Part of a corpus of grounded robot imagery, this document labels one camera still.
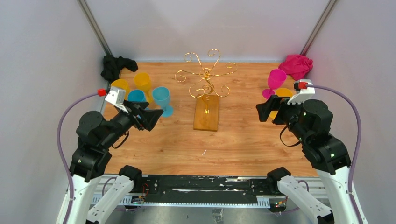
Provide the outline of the yellow wine glass taken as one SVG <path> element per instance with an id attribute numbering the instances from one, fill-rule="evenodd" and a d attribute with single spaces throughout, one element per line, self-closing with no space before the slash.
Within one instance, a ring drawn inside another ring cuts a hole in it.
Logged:
<path id="1" fill-rule="evenodd" d="M 127 80 L 125 79 L 117 79 L 111 83 L 111 86 L 122 88 L 126 91 L 125 99 L 127 99 L 128 94 L 130 93 L 130 88 Z"/>
<path id="2" fill-rule="evenodd" d="M 154 99 L 152 97 L 152 83 L 149 74 L 146 72 L 136 74 L 134 77 L 134 83 L 139 90 L 143 91 L 147 102 L 152 103 Z"/>

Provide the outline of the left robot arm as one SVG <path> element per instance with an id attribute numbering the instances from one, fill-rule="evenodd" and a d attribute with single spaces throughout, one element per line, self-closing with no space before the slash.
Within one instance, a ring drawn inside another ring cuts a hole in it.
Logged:
<path id="1" fill-rule="evenodd" d="M 77 148 L 68 164 L 61 143 L 62 125 L 68 112 L 90 97 L 82 97 L 68 106 L 57 127 L 57 148 L 69 182 L 68 199 L 59 212 L 60 224 L 103 224 L 121 198 L 128 192 L 137 193 L 142 189 L 142 171 L 125 165 L 115 178 L 115 187 L 108 190 L 93 208 L 90 207 L 94 191 L 112 157 L 110 148 L 122 136 L 128 137 L 130 128 L 151 131 L 164 112 L 162 109 L 148 109 L 147 102 L 130 101 L 123 103 L 126 112 L 119 110 L 110 120 L 98 111 L 86 112 L 79 120 Z"/>

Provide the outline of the blue wine glass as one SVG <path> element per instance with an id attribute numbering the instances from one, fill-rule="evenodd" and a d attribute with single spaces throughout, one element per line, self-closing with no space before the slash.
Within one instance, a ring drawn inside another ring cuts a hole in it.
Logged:
<path id="1" fill-rule="evenodd" d="M 155 103 L 163 110 L 163 117 L 170 117 L 173 114 L 173 108 L 170 106 L 170 91 L 164 86 L 153 89 L 152 92 Z"/>
<path id="2" fill-rule="evenodd" d="M 129 92 L 127 100 L 134 102 L 146 102 L 146 97 L 142 90 L 135 89 Z"/>

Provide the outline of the blue wine glass front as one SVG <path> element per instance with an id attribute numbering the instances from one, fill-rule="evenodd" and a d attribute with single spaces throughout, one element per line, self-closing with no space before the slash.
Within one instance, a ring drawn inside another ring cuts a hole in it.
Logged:
<path id="1" fill-rule="evenodd" d="M 134 102 L 146 102 L 146 97 L 142 90 L 135 89 L 129 92 L 127 100 Z"/>

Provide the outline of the pink wine glass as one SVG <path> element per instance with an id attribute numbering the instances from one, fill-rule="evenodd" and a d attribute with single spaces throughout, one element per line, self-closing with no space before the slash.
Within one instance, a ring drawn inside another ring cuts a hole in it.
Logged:
<path id="1" fill-rule="evenodd" d="M 287 79 L 287 74 L 281 69 L 274 69 L 269 73 L 267 84 L 268 88 L 262 91 L 262 95 L 265 99 L 275 94 L 275 89 L 281 87 L 285 80 Z"/>

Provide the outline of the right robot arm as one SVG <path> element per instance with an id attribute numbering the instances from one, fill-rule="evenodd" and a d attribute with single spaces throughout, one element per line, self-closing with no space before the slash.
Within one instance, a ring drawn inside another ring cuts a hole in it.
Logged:
<path id="1" fill-rule="evenodd" d="M 308 99 L 297 104 L 289 103 L 289 100 L 272 95 L 265 103 L 257 104 L 259 120 L 267 121 L 270 112 L 277 111 L 273 124 L 284 125 L 297 138 L 305 158 L 324 185 L 330 206 L 323 205 L 303 189 L 284 167 L 268 172 L 267 190 L 291 199 L 314 224 L 367 223 L 352 194 L 354 186 L 348 179 L 352 161 L 347 148 L 330 134 L 332 112 L 320 100 Z"/>

